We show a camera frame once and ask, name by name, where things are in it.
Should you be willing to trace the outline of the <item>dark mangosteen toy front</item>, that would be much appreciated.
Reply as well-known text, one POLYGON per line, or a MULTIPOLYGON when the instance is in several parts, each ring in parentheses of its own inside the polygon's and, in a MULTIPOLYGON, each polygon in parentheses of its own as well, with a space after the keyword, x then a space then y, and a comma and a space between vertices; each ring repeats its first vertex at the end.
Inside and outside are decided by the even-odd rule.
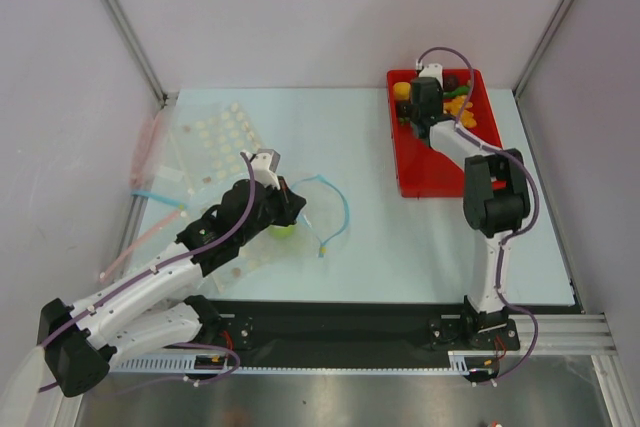
POLYGON ((396 117, 400 125, 405 125, 411 121, 412 106, 409 101, 395 102, 396 117))

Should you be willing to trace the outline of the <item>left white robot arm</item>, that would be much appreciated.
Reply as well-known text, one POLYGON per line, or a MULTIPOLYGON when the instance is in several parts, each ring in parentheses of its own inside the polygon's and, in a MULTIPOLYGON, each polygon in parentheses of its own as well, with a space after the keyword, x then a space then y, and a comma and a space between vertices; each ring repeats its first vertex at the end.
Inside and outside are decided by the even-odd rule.
POLYGON ((192 341, 214 344, 219 315, 192 286, 269 227, 294 225, 306 204, 283 177, 273 186, 239 180, 149 266, 72 304, 49 301, 40 311, 37 343, 54 386, 76 397, 131 357, 192 341))

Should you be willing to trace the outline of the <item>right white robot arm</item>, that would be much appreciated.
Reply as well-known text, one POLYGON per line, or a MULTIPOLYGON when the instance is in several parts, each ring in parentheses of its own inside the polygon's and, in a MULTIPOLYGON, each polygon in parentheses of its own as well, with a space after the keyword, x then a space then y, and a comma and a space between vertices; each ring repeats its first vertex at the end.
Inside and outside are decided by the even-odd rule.
POLYGON ((414 136, 463 172, 463 214, 474 231, 474 264, 454 341, 490 348, 508 328, 503 283, 508 243, 531 211, 526 170, 517 150, 486 143, 445 112, 442 85, 434 77, 411 80, 408 113, 414 136))

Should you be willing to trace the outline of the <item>blue zipper clear bag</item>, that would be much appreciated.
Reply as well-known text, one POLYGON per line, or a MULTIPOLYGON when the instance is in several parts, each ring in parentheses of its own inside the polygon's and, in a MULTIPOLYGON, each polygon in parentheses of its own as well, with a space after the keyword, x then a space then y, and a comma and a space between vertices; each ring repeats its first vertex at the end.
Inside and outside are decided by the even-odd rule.
POLYGON ((286 239, 292 248, 324 259, 330 244, 343 236, 350 225, 350 207, 342 191, 321 174, 295 173, 290 188, 306 199, 295 232, 286 239))

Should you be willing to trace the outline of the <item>green toy apple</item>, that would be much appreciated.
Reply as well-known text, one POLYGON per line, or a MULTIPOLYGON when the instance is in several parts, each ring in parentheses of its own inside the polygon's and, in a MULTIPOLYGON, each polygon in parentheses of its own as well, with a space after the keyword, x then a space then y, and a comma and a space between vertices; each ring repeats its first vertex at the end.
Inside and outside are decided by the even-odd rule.
POLYGON ((289 225, 289 226, 272 225, 268 228, 268 233, 271 237, 282 240, 292 236, 295 232, 295 228, 296 228, 295 225, 289 225))

